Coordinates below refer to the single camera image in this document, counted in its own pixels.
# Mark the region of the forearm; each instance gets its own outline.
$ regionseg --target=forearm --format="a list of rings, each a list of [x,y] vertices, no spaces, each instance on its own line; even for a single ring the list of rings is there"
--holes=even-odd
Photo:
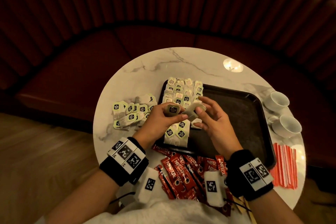
[[[250,201],[249,206],[258,224],[303,224],[273,189]]]
[[[119,186],[98,170],[46,216],[46,224],[80,224],[103,213]]]

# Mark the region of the hand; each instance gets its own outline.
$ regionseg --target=hand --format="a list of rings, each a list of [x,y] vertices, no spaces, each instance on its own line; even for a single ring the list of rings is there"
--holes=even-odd
[[[196,113],[203,123],[196,122],[194,125],[204,129],[218,153],[229,160],[235,151],[243,149],[230,123],[229,116],[216,101],[207,97],[199,97],[199,100],[203,102],[202,104],[205,105],[213,119],[202,108],[197,107]]]
[[[156,140],[158,140],[167,131],[167,129],[174,123],[179,123],[188,119],[187,114],[179,114],[174,117],[166,117],[163,114],[165,107],[169,104],[175,104],[172,102],[156,105],[150,112],[147,120],[143,124],[133,137],[139,142],[142,148],[146,149],[151,146]]]

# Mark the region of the red leather sofa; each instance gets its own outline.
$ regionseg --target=red leather sofa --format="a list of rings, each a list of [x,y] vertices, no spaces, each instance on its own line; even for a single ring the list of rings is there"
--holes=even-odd
[[[92,122],[118,69],[176,46],[259,73],[289,97],[308,164],[336,168],[336,0],[0,0],[2,105]]]

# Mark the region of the marble table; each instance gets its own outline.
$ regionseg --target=marble table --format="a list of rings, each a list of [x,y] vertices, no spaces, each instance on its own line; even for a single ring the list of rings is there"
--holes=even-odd
[[[262,102],[274,89],[253,70],[244,66],[243,71],[233,73],[225,69],[223,61],[229,57],[208,50],[177,47],[152,51],[133,59],[124,65],[105,85],[97,103],[93,122],[93,142],[98,162],[106,157],[107,151],[120,137],[132,136],[134,130],[116,130],[113,128],[112,103],[125,100],[134,101],[138,95],[152,93],[157,99],[163,83],[170,76],[192,78],[205,84],[241,90],[256,95]],[[305,146],[301,135],[284,139],[276,135],[270,126],[274,113],[264,107],[269,132],[273,143],[286,144],[296,149],[298,188],[296,190],[275,187],[275,191],[293,209],[302,193],[306,174]],[[281,114],[292,115],[289,108]],[[146,150],[149,167],[160,164],[165,156],[151,149]],[[125,184],[117,196],[131,191],[132,185]],[[168,198],[161,186],[155,186],[156,197]],[[131,196],[125,197],[123,204],[133,201]]]

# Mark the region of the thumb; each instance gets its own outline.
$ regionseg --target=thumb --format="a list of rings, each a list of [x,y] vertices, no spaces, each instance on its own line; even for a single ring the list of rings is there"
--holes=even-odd
[[[210,125],[214,120],[200,107],[196,107],[195,109],[198,117],[206,124]]]
[[[176,116],[173,116],[173,117],[169,117],[168,118],[168,125],[171,126],[175,123],[179,123],[181,121],[184,121],[188,119],[188,115],[187,114],[179,114],[179,115],[176,115]]]

